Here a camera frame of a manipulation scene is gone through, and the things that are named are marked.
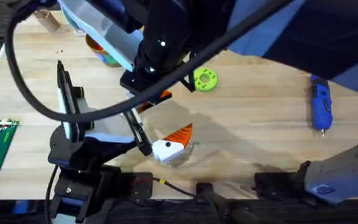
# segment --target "orange plastic piece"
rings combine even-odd
[[[193,124],[189,124],[188,126],[185,126],[179,129],[178,131],[175,131],[174,133],[168,135],[163,140],[179,142],[186,147],[190,141],[192,131],[193,131]]]
[[[164,91],[161,93],[160,98],[166,97],[166,96],[168,96],[169,94],[172,94],[172,92],[167,91],[167,90],[164,90]],[[139,106],[136,108],[136,111],[137,111],[138,113],[141,113],[141,112],[145,111],[145,108],[147,108],[149,104],[150,104],[149,102],[142,103],[141,105],[139,105]]]

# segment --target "orange object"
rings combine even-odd
[[[192,131],[193,131],[193,124],[189,124],[188,126],[185,126],[179,129],[178,131],[175,131],[174,133],[163,138],[163,140],[179,142],[186,147],[190,141]]]
[[[120,67],[120,64],[109,55],[96,41],[94,41],[89,35],[85,37],[86,44],[96,54],[96,56],[106,65],[110,67]]]
[[[164,98],[166,96],[168,96],[169,94],[172,94],[170,91],[167,91],[167,90],[164,90],[161,95],[160,95],[160,98]],[[145,110],[147,110],[150,106],[150,103],[149,102],[145,102],[145,103],[142,103],[141,105],[139,105],[137,108],[136,108],[136,111],[138,113],[142,113],[144,112]]]

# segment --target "black cable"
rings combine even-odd
[[[55,176],[56,176],[57,168],[58,168],[57,165],[55,165],[55,168],[53,168],[52,174],[49,179],[48,187],[47,187],[47,193],[45,195],[44,213],[45,213],[46,224],[52,224],[52,221],[50,219],[50,214],[49,214],[49,197],[50,197],[50,191],[52,189],[53,180],[55,179]]]
[[[11,69],[13,79],[19,91],[22,93],[23,97],[30,103],[30,105],[39,113],[57,121],[67,121],[71,123],[95,121],[114,116],[116,114],[135,108],[137,105],[146,102],[149,98],[159,94],[161,91],[166,90],[170,86],[174,85],[181,78],[193,72],[194,69],[198,68],[210,58],[214,57],[221,50],[224,50],[229,44],[237,40],[240,36],[260,24],[263,20],[270,17],[272,14],[276,13],[278,10],[285,7],[290,2],[292,2],[292,0],[270,1],[268,4],[262,6],[255,13],[245,18],[242,22],[238,23],[231,30],[223,34],[220,38],[214,40],[204,50],[198,52],[193,59],[189,60],[187,63],[183,64],[175,71],[162,78],[160,81],[143,91],[141,94],[116,105],[112,105],[107,108],[89,113],[63,114],[54,112],[47,108],[45,105],[43,105],[38,99],[36,99],[36,97],[32,94],[32,92],[25,84],[15,58],[13,34],[16,25],[29,17],[34,11],[33,9],[26,10],[24,8],[21,8],[17,11],[15,16],[12,16],[11,20],[9,21],[9,25],[5,33],[6,55],[9,62],[9,68]]]
[[[168,186],[168,187],[172,188],[173,190],[176,190],[177,192],[180,192],[180,193],[182,193],[182,194],[184,194],[184,195],[190,196],[190,197],[192,197],[192,198],[196,198],[196,197],[197,197],[195,194],[192,194],[192,193],[189,193],[189,192],[187,192],[187,191],[185,191],[185,190],[182,190],[182,189],[178,188],[177,186],[175,186],[175,185],[169,183],[169,182],[166,181],[166,180],[161,180],[160,178],[156,178],[156,177],[153,177],[153,180],[156,181],[156,182],[158,182],[158,183],[160,183],[160,184],[165,184],[166,186]]]
[[[215,203],[209,197],[204,197],[204,198],[208,202],[209,206],[211,207],[212,213],[214,214],[214,216],[218,220],[218,222],[224,223],[224,220],[220,216],[219,211],[215,206]]]

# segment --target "green plastic gear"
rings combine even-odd
[[[218,84],[218,76],[208,68],[197,68],[194,71],[194,83],[197,91],[208,92]]]

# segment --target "wooden table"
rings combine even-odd
[[[16,29],[15,49],[22,74],[42,103],[57,110],[57,60],[75,85],[82,85],[90,106],[102,108],[125,99],[119,79],[123,68],[100,62],[63,24],[49,34],[31,17]],[[123,170],[149,171],[193,190],[197,182],[213,182],[225,197],[254,198],[253,174],[297,170],[305,160],[324,159],[358,143],[358,93],[331,84],[334,122],[325,138],[310,128],[308,74],[256,57],[223,52],[205,66],[219,75],[210,93],[189,93],[173,86],[173,98],[142,114],[149,134],[164,137],[193,123],[185,156],[169,166],[139,150],[109,164]],[[3,55],[0,61],[0,119],[21,122],[0,171],[0,199],[45,197],[53,165],[47,161],[49,138],[59,125],[36,112],[19,93]],[[154,198],[185,198],[160,184]]]

